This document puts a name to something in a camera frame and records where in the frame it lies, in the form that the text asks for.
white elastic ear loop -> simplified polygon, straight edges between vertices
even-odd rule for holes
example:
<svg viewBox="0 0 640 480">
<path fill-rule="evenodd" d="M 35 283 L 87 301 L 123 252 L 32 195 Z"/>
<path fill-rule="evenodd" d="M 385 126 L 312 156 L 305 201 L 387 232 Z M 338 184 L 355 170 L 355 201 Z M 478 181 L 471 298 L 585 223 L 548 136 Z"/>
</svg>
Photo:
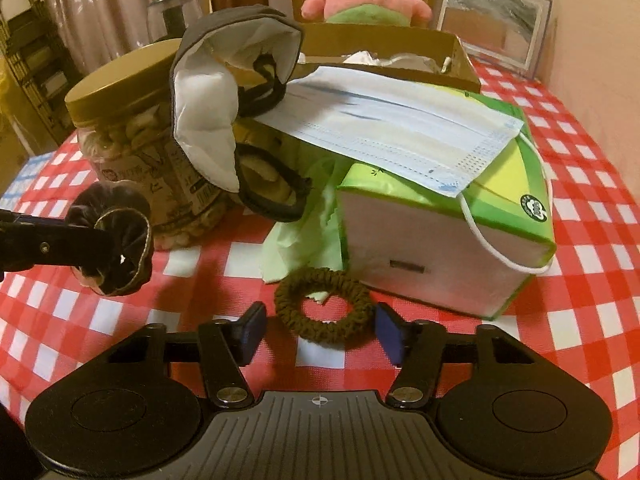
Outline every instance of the white elastic ear loop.
<svg viewBox="0 0 640 480">
<path fill-rule="evenodd" d="M 545 176 L 545 180 L 546 180 L 547 193 L 548 193 L 548 196 L 549 196 L 549 209 L 550 210 L 548 212 L 548 215 L 549 215 L 549 221 L 551 221 L 551 216 L 552 216 L 551 215 L 551 210 L 554 208 L 554 206 L 553 206 L 553 204 L 554 204 L 553 186 L 551 184 L 551 179 L 546 174 L 545 162 L 544 162 L 544 160 L 542 160 L 542 157 L 540 156 L 540 152 L 538 152 L 536 147 L 533 145 L 533 143 L 529 139 L 527 139 L 526 136 L 524 136 L 522 133 L 520 133 L 520 138 L 536 154 L 536 156 L 538 157 L 538 160 L 540 160 L 540 165 L 542 167 L 542 173 Z M 466 199 L 465 199 L 465 197 L 464 197 L 464 195 L 462 193 L 460 193 L 460 195 L 458 196 L 458 200 L 460 202 L 460 207 L 462 208 L 462 214 L 464 215 L 466 223 L 469 225 L 469 228 L 471 229 L 471 232 L 476 236 L 476 238 L 478 239 L 478 241 L 480 242 L 482 247 L 484 247 L 487 251 L 489 251 L 495 258 L 500 260 L 502 263 L 504 263 L 510 269 L 516 270 L 517 272 L 523 272 L 525 274 L 544 274 L 545 272 L 547 272 L 549 270 L 549 268 L 551 267 L 551 264 L 552 264 L 553 261 L 550 261 L 544 267 L 525 267 L 525 266 L 521 266 L 521 265 L 519 265 L 519 264 L 517 264 L 515 262 L 512 262 L 510 259 L 508 259 L 504 254 L 502 254 L 495 247 L 493 247 L 487 241 L 487 239 L 484 237 L 484 235 L 481 233 L 480 229 L 476 225 L 476 221 L 474 220 L 474 217 L 471 214 L 471 210 L 469 209 L 469 206 L 466 203 Z"/>
</svg>

pink plush toy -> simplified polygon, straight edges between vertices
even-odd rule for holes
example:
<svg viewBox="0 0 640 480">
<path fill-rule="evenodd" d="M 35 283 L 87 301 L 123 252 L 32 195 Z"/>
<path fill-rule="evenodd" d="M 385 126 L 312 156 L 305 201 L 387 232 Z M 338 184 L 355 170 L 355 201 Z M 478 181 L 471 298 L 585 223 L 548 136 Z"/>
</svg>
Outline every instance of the pink plush toy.
<svg viewBox="0 0 640 480">
<path fill-rule="evenodd" d="M 415 25 L 428 23 L 432 12 L 422 0 L 305 0 L 302 17 L 330 23 Z"/>
</svg>

brown knitted hair tie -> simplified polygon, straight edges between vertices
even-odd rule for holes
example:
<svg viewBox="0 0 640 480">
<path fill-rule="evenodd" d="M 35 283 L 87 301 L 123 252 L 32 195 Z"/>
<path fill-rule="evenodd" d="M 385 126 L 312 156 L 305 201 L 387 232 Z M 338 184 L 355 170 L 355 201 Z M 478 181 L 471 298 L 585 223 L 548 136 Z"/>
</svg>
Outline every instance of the brown knitted hair tie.
<svg viewBox="0 0 640 480">
<path fill-rule="evenodd" d="M 311 319 L 300 310 L 305 296 L 327 291 L 353 305 L 353 310 L 340 321 L 325 323 Z M 275 294 L 276 314 L 295 335 L 316 343 L 344 342 L 372 325 L 374 305 L 369 289 L 347 276 L 330 269 L 295 270 L 280 282 Z"/>
</svg>

gold jar lid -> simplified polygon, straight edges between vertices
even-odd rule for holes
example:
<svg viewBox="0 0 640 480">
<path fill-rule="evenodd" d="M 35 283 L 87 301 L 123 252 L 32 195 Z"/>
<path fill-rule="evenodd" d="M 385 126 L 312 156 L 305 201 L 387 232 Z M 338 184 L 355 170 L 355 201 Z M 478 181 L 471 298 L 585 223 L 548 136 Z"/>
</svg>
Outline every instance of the gold jar lid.
<svg viewBox="0 0 640 480">
<path fill-rule="evenodd" d="M 108 62 L 66 95 L 66 108 L 78 128 L 101 123 L 130 108 L 153 105 L 168 92 L 169 72 L 182 40 L 150 44 Z"/>
</svg>

light green tissue paper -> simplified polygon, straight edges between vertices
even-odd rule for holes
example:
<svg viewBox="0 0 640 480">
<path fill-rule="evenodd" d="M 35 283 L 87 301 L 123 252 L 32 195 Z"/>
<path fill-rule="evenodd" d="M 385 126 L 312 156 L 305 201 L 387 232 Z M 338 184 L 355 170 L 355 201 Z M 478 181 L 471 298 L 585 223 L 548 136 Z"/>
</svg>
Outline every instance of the light green tissue paper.
<svg viewBox="0 0 640 480">
<path fill-rule="evenodd" d="M 312 190 L 303 217 L 297 222 L 277 223 L 264 241 L 260 267 L 265 283 L 279 282 L 305 266 L 331 270 L 344 267 L 336 189 L 353 161 L 306 142 L 300 142 L 297 159 L 297 164 L 291 165 L 300 175 L 312 179 Z M 322 303 L 327 296 L 318 292 L 309 297 Z"/>
</svg>

